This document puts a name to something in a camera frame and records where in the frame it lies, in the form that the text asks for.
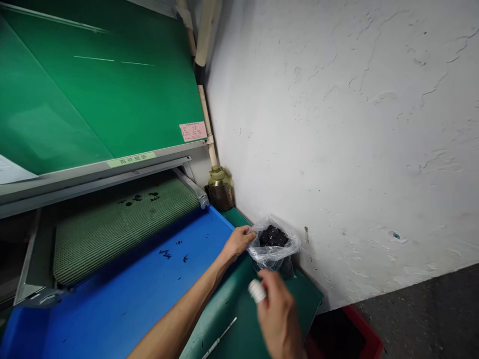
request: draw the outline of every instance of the concrete floor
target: concrete floor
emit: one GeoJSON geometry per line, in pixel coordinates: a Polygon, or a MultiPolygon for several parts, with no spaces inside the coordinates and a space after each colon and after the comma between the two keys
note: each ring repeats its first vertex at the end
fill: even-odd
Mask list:
{"type": "Polygon", "coordinates": [[[479,264],[355,304],[381,358],[479,358],[479,264]]]}

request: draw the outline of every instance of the human hand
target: human hand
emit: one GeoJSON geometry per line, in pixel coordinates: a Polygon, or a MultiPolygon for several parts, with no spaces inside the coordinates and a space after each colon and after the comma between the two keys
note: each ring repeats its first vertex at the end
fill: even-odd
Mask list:
{"type": "Polygon", "coordinates": [[[229,262],[234,262],[242,254],[248,244],[256,238],[256,232],[246,234],[251,227],[246,225],[237,227],[226,242],[222,254],[229,262]]]}
{"type": "Polygon", "coordinates": [[[273,359],[304,359],[298,314],[293,296],[277,272],[258,273],[267,298],[257,304],[258,321],[264,342],[273,359]]]}

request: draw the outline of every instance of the green mesh belt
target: green mesh belt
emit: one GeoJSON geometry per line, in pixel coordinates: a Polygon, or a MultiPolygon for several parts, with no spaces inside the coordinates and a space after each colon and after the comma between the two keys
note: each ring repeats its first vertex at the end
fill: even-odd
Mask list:
{"type": "Polygon", "coordinates": [[[66,201],[53,276],[70,287],[199,206],[171,171],[66,201]]]}

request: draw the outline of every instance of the brown glass bottle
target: brown glass bottle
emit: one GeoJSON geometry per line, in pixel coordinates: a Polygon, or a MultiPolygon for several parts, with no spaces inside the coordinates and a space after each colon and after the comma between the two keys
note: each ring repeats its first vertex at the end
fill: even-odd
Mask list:
{"type": "Polygon", "coordinates": [[[234,207],[233,181],[224,167],[211,167],[208,189],[210,202],[218,211],[227,211],[234,207]]]}

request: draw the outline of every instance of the clear plastic bag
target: clear plastic bag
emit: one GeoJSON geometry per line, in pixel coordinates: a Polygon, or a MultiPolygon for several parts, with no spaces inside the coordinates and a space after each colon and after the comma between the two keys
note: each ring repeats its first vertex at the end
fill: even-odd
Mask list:
{"type": "Polygon", "coordinates": [[[285,278],[295,278],[290,256],[299,252],[299,234],[273,215],[260,218],[259,221],[248,231],[248,233],[250,232],[256,232],[256,238],[247,248],[249,255],[255,261],[255,270],[259,271],[267,268],[272,271],[280,272],[285,278]],[[260,246],[259,237],[270,225],[282,230],[288,238],[284,247],[260,246]]]}

